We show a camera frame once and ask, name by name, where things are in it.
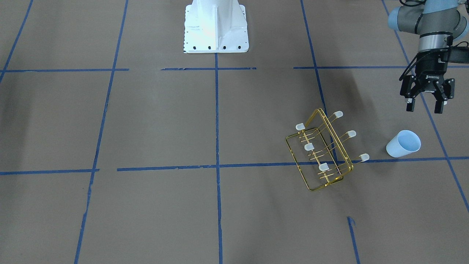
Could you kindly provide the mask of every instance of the gold wire rack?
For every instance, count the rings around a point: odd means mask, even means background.
[[[354,164],[348,156],[343,146],[343,142],[356,136],[356,132],[351,130],[341,136],[338,136],[332,127],[332,122],[338,118],[341,118],[342,116],[342,111],[337,111],[330,117],[327,117],[322,109],[316,109],[309,117],[308,121],[306,121],[306,123],[300,123],[296,125],[296,129],[298,131],[297,133],[285,138],[288,149],[290,150],[290,153],[295,160],[296,166],[298,167],[298,170],[303,177],[304,183],[310,191],[316,191],[331,184],[342,181],[344,179],[344,175],[350,173],[354,168]],[[313,126],[314,124],[316,127],[307,129],[307,127]],[[297,138],[300,144],[305,144],[304,150],[306,151],[306,157],[308,161],[303,164],[314,166],[313,164],[317,163],[319,172],[316,170],[314,171],[319,176],[319,180],[322,182],[321,185],[311,188],[300,167],[300,162],[298,162],[290,146],[290,143],[288,142],[289,139],[292,138]],[[369,160],[370,156],[367,153],[364,153],[359,156],[359,159],[360,161],[357,163],[362,163]]]

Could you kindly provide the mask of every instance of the gold metal frame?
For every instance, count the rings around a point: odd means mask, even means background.
[[[318,118],[320,118],[321,125],[315,128],[306,129],[311,124],[311,122],[313,122],[315,119],[318,119]],[[300,174],[303,177],[304,183],[306,184],[307,188],[310,191],[316,191],[324,187],[327,187],[331,184],[342,181],[344,179],[344,175],[350,173],[354,168],[352,160],[348,156],[342,144],[344,141],[351,138],[351,136],[348,133],[345,133],[339,137],[337,133],[335,132],[334,128],[332,127],[332,122],[335,121],[338,117],[336,116],[336,118],[332,120],[330,118],[332,117],[327,117],[322,109],[316,109],[314,113],[309,117],[308,121],[304,124],[305,129],[285,138],[285,141],[287,142],[287,145],[288,145],[288,149],[290,150],[290,153],[293,159],[295,160],[296,166],[298,167],[298,170],[300,171]],[[323,135],[324,131],[328,132],[331,136],[331,143],[329,144],[328,144],[328,141],[324,138],[324,135]],[[332,163],[334,167],[330,169],[327,168],[327,170],[325,171],[320,171],[318,173],[318,175],[320,176],[319,179],[325,179],[326,182],[322,185],[311,188],[310,185],[308,184],[308,181],[305,175],[303,174],[303,171],[301,170],[300,164],[297,161],[295,154],[293,153],[293,150],[288,140],[291,138],[297,137],[300,140],[300,142],[311,143],[311,140],[316,138],[317,136],[320,137],[325,147],[320,151],[315,151],[315,150],[308,151],[309,160],[315,161],[318,163],[318,165],[320,165],[321,161],[319,158],[328,154],[332,159]],[[338,150],[338,153],[343,158],[344,163],[340,165],[338,164],[338,160],[333,155],[334,149]]]

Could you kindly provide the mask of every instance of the light blue cup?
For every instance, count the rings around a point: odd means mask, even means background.
[[[386,151],[392,157],[398,158],[418,151],[420,146],[417,134],[410,130],[402,130],[387,144]]]

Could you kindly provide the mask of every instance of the gray floor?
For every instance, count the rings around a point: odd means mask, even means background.
[[[468,69],[405,112],[398,1],[241,1],[218,56],[182,53],[187,4],[0,1],[0,263],[468,262]],[[372,160],[312,193],[284,138],[323,103]]]

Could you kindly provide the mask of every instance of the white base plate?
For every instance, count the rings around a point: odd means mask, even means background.
[[[186,6],[186,19],[192,5]],[[241,7],[246,19],[246,7]],[[202,29],[186,28],[184,31],[184,53],[242,53],[249,50],[248,29],[233,29],[221,38],[219,48],[216,40],[209,39]]]

